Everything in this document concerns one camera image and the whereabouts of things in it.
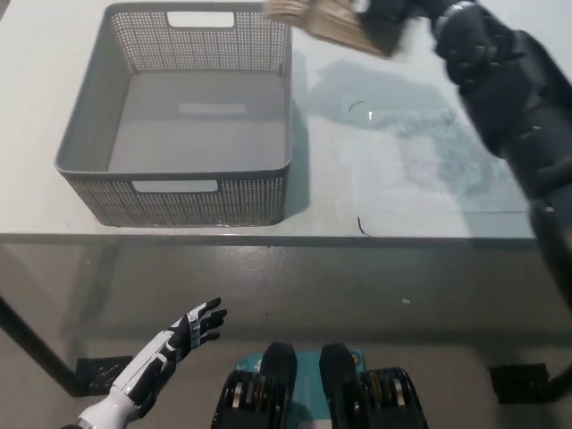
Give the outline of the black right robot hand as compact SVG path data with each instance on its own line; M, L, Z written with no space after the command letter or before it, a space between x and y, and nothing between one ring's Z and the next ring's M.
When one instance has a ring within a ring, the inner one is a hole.
M435 19L445 5L445 1L438 0L368 0L353 1L351 7L366 40L380 56L391 57L401 48L409 20Z

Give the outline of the white and black left hand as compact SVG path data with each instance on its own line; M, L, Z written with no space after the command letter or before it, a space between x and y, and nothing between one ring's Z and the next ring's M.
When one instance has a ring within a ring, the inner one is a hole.
M217 329L227 315L215 298L198 305L159 332L118 375L112 391L125 395L137 408L152 402L194 349L220 337Z

